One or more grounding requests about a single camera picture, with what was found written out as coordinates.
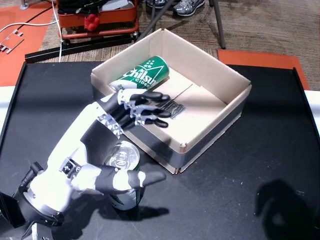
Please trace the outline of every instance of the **white robotic arm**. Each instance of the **white robotic arm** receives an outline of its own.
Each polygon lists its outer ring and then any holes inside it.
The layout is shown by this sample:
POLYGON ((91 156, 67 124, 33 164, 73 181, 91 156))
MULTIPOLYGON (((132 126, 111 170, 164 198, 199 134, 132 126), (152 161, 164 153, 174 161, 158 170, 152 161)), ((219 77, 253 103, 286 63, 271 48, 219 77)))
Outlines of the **white robotic arm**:
POLYGON ((10 199, 21 214, 16 225, 60 224, 74 191, 116 194, 164 180, 162 172, 130 171, 104 163, 124 130, 143 124, 167 127, 158 117, 168 118, 170 113, 145 104, 167 100, 169 96, 159 92, 125 89, 87 105, 53 149, 47 169, 39 166, 32 178, 30 170, 23 180, 26 184, 21 183, 10 199))

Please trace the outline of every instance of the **aluminum can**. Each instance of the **aluminum can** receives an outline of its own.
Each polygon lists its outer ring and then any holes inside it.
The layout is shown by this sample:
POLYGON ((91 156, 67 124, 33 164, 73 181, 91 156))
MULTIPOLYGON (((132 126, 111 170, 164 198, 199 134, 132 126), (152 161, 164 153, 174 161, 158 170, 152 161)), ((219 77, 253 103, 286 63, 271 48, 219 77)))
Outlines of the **aluminum can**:
MULTIPOLYGON (((119 169, 139 171, 140 154, 135 145, 128 141, 120 141, 115 145, 112 157, 106 163, 108 166, 119 169)), ((131 189, 125 193, 110 194, 112 206, 119 210, 129 210, 140 202, 140 189, 131 189)))
POLYGON ((120 89, 150 89, 169 75, 169 67, 160 56, 153 56, 126 72, 109 85, 120 89))

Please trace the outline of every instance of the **open cardboard box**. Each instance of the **open cardboard box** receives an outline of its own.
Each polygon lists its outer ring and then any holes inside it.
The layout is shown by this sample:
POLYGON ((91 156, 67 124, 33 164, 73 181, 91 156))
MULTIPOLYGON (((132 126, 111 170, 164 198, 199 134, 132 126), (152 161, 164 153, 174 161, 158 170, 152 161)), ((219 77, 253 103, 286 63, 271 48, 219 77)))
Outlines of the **open cardboard box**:
POLYGON ((159 29, 92 70, 95 90, 152 56, 162 57, 169 77, 153 88, 173 101, 164 108, 168 128, 136 126, 125 135, 172 174, 183 172, 240 116, 251 82, 227 65, 169 30, 159 29))

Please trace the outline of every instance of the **carpet floor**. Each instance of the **carpet floor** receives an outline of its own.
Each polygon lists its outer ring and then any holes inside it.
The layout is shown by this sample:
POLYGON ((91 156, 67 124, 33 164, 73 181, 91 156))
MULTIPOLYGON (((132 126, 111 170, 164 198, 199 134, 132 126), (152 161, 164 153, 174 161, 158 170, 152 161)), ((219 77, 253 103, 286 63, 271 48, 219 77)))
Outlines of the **carpet floor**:
MULTIPOLYGON (((39 0, 27 0, 36 3, 39 0)), ((0 7, 19 5, 19 0, 2 0, 0 7)), ((229 50, 268 52, 297 56, 311 90, 320 91, 320 1, 319 0, 220 0, 220 11, 229 50)), ((145 4, 139 5, 140 31, 150 22, 145 4)), ((191 17, 176 17, 168 11, 157 28, 167 28, 217 57, 219 48, 215 11, 204 7, 191 17)), ((49 26, 41 50, 59 46, 57 26, 49 26)), ((63 56, 63 62, 104 61, 128 45, 63 56)), ((46 62, 57 62, 52 58, 46 62)))

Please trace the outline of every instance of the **shoe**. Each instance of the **shoe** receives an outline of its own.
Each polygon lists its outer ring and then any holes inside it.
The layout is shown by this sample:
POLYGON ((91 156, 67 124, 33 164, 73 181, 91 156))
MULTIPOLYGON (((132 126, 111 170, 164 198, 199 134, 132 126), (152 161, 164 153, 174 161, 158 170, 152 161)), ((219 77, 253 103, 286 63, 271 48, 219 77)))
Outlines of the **shoe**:
POLYGON ((173 7, 173 12, 179 16, 189 17, 195 14, 196 9, 205 4, 204 0, 181 0, 173 7))
MULTIPOLYGON (((162 9, 168 0, 155 0, 155 8, 156 9, 162 9)), ((148 7, 152 8, 154 1, 153 0, 146 0, 146 4, 148 7)))

